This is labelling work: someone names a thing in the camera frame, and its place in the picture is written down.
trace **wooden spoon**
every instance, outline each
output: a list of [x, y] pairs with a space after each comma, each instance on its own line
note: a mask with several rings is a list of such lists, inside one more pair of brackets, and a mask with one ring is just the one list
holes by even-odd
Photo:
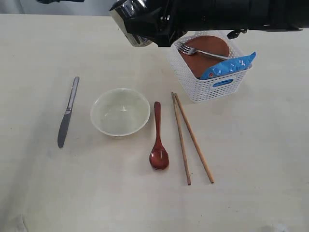
[[164, 149], [161, 138], [160, 138], [160, 127], [161, 127], [161, 104], [155, 102], [154, 104], [154, 116], [155, 116], [155, 129], [156, 138], [154, 147], [149, 156], [149, 162], [151, 166], [156, 170], [166, 169], [169, 165], [169, 156]]

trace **chopstick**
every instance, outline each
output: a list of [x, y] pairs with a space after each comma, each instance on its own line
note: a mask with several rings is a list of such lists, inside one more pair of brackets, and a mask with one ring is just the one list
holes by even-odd
[[206, 173], [207, 173], [207, 176], [208, 176], [210, 182], [213, 184], [213, 183], [214, 183], [213, 176], [212, 176], [211, 171], [210, 171], [210, 169], [209, 169], [209, 167], [208, 167], [208, 165], [207, 165], [207, 163], [206, 163], [206, 160], [205, 160], [205, 158], [204, 158], [204, 156], [203, 156], [203, 154], [202, 154], [202, 152], [201, 152], [201, 149], [199, 148], [199, 145], [197, 144], [197, 139], [195, 138], [195, 136], [194, 136], [194, 134], [193, 134], [192, 128], [191, 128], [191, 126], [190, 126], [190, 123], [189, 123], [189, 121], [188, 121], [188, 118], [186, 117], [186, 115], [185, 115], [185, 113], [184, 113], [183, 106], [182, 106], [182, 104], [181, 104], [181, 102], [180, 102], [180, 100], [179, 100], [179, 98], [178, 98], [178, 96], [177, 96], [177, 93], [175, 93], [175, 98], [176, 98], [176, 101], [177, 101], [177, 103], [178, 103], [179, 109], [180, 109], [180, 111], [181, 111], [181, 113], [182, 113], [182, 115], [183, 115], [183, 119], [184, 119], [184, 121], [185, 121], [185, 123], [186, 123], [186, 125], [187, 125], [187, 128], [188, 128], [188, 130], [189, 130], [189, 133], [190, 133], [190, 135], [191, 135], [191, 138], [192, 138], [192, 140], [193, 140], [193, 143], [194, 143], [194, 146], [195, 146], [195, 148], [196, 148], [196, 150], [197, 150], [197, 153], [198, 153], [198, 155], [199, 155], [199, 158], [200, 158], [201, 161], [202, 161], [202, 164], [203, 164], [203, 166], [204, 166], [204, 169], [205, 169], [205, 171], [206, 171]]
[[191, 179], [190, 179], [188, 161], [187, 161], [187, 156], [186, 156], [186, 154], [185, 154], [185, 149], [184, 149], [183, 133], [182, 133], [182, 129], [181, 129], [181, 127], [180, 127], [179, 112], [178, 112], [178, 110], [177, 110], [175, 95], [174, 95], [173, 92], [172, 92], [172, 99], [173, 99], [173, 105], [174, 105], [175, 116], [176, 116], [176, 121], [177, 121], [177, 127], [178, 127], [178, 133], [179, 133], [180, 144], [181, 144], [181, 147], [182, 147], [185, 174], [187, 175], [187, 182], [188, 182], [188, 185], [191, 185]]

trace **basket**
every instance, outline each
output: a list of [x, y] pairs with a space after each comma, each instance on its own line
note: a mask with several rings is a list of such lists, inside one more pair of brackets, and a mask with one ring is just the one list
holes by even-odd
[[[178, 41], [184, 43], [194, 37], [202, 35], [212, 35], [223, 39], [229, 47], [229, 57], [236, 58], [244, 56], [237, 46], [220, 31], [198, 31], [193, 36], [183, 37]], [[252, 68], [251, 64], [249, 68], [245, 70], [201, 81], [193, 75], [184, 59], [179, 54], [177, 47], [175, 46], [178, 41], [176, 41], [169, 49], [167, 58], [178, 77], [180, 84], [189, 95], [189, 98], [195, 103], [235, 93], [247, 71]]]

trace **knife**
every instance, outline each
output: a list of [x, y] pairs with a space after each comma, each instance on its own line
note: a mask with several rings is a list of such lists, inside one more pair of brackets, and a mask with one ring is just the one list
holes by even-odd
[[75, 100], [75, 95], [77, 91], [77, 86], [79, 82], [79, 77], [74, 78], [73, 86], [72, 86], [72, 91], [68, 103], [68, 107], [66, 109], [66, 112], [64, 113], [64, 116], [62, 118], [62, 122], [59, 128], [59, 133], [58, 133], [58, 147], [62, 148], [64, 145], [64, 141], [66, 140], [68, 128], [69, 128], [69, 123], [70, 123], [70, 118], [72, 114], [72, 108]]

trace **fork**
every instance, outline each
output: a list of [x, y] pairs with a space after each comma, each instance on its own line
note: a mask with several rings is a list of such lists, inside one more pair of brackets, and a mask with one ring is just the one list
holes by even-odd
[[229, 59], [229, 57], [224, 57], [224, 56], [212, 54], [212, 53], [209, 53], [209, 52], [204, 52], [204, 51], [198, 50], [194, 47], [188, 47], [182, 42], [179, 42], [179, 43], [181, 44], [181, 46], [178, 46], [177, 49], [179, 51], [181, 51], [182, 53], [189, 55], [189, 56], [193, 55], [196, 52], [200, 52], [200, 53], [203, 53], [207, 56], [211, 56], [211, 57], [218, 58], [218, 59], [221, 59], [221, 60], [228, 60]]

